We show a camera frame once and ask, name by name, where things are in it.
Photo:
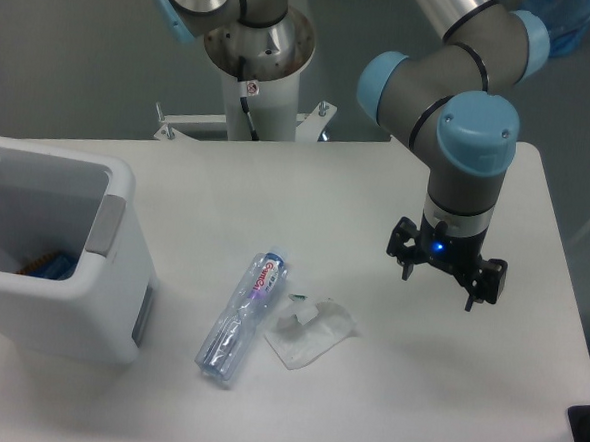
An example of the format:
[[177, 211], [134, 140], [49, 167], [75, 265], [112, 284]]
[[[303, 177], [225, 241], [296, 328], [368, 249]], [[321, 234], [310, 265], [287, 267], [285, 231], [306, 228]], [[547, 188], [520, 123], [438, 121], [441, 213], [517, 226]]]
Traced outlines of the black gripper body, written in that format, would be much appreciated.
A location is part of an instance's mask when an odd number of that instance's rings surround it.
[[422, 218], [420, 228], [413, 227], [410, 233], [414, 245], [408, 249], [405, 279], [410, 277], [415, 265], [428, 263], [453, 276], [460, 286], [472, 287], [482, 261], [480, 251], [485, 231], [470, 237], [452, 237]]

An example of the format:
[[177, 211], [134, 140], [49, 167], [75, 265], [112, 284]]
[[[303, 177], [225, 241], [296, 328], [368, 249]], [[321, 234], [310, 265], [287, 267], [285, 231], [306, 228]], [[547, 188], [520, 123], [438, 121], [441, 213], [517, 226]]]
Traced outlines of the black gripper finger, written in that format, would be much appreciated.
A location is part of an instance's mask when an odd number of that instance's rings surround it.
[[474, 303], [496, 304], [507, 279], [508, 263], [499, 258], [482, 260], [467, 289], [465, 311], [470, 312]]
[[417, 246], [420, 231], [417, 225], [408, 219], [402, 217], [390, 234], [386, 254], [397, 260], [397, 264], [402, 269], [402, 279], [408, 280], [412, 274], [417, 260]]

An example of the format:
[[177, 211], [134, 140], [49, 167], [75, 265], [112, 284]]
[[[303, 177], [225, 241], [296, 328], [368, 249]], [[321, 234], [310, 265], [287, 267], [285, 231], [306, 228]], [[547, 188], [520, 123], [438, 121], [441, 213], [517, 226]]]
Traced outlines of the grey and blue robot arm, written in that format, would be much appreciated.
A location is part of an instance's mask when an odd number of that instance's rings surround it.
[[[227, 133], [234, 140], [292, 140], [297, 79], [315, 48], [313, 31], [288, 0], [154, 0], [182, 43], [202, 39], [227, 85]], [[421, 222], [398, 221], [387, 254], [404, 277], [420, 264], [453, 276], [469, 303], [495, 303], [508, 265], [483, 259], [506, 171], [516, 154], [517, 111], [500, 91], [542, 68], [550, 51], [544, 23], [499, 0], [416, 0], [442, 48], [414, 61], [398, 52], [372, 59], [357, 101], [377, 125], [429, 171]]]

